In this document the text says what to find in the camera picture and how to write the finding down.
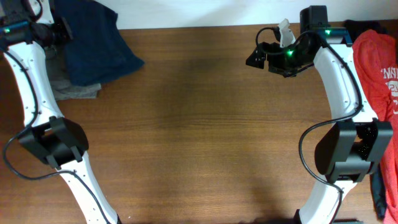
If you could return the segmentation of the navy blue shorts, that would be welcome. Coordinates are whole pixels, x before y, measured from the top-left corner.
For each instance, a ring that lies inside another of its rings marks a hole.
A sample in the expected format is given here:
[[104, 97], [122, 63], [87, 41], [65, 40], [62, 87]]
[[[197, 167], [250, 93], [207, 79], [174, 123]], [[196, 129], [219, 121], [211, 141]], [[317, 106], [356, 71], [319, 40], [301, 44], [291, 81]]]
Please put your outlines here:
[[54, 14], [65, 18], [73, 36], [64, 47], [73, 85], [112, 82], [144, 66], [121, 37], [118, 14], [112, 9], [97, 1], [55, 0], [54, 4]]

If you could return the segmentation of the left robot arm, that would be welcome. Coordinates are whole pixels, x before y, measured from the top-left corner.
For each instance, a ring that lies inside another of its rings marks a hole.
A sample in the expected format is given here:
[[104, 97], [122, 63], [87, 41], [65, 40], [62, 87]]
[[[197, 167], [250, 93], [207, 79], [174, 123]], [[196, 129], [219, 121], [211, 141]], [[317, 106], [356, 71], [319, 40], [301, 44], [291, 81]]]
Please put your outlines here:
[[64, 117], [54, 98], [45, 49], [72, 40], [63, 17], [54, 17], [50, 1], [1, 1], [1, 52], [12, 69], [21, 97], [24, 127], [2, 150], [5, 165], [22, 179], [7, 159], [14, 140], [61, 176], [72, 191], [87, 223], [120, 223], [90, 166], [83, 128]]

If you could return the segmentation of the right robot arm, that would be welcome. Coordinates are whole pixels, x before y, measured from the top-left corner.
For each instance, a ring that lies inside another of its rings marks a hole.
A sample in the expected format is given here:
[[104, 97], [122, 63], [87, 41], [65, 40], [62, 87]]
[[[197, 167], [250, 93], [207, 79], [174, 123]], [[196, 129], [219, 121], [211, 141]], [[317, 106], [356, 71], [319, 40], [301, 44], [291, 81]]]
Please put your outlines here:
[[354, 63], [353, 42], [344, 27], [332, 27], [326, 6], [300, 11], [300, 35], [288, 20], [272, 28], [274, 43], [256, 42], [246, 64], [290, 78], [314, 67], [330, 105], [330, 127], [315, 147], [315, 179], [305, 205], [291, 223], [335, 223], [341, 204], [365, 176], [376, 171], [393, 136], [390, 122], [371, 108]]

